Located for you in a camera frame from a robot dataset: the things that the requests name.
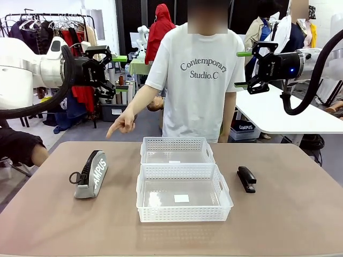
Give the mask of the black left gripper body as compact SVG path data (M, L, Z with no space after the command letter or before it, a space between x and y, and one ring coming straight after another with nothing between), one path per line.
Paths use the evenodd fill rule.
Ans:
M75 58L75 86L100 87L105 82L105 67L96 59Z

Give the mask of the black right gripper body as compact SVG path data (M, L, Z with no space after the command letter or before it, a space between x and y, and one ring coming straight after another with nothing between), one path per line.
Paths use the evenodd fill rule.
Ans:
M259 60L258 77L261 81L294 79L301 67L298 53L269 53Z

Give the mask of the person's right hand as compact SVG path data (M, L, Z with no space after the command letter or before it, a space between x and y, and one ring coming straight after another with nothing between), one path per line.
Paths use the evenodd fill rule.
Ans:
M135 113L129 107L114 121L109 128L106 138L109 139L115 131L130 133L135 129Z

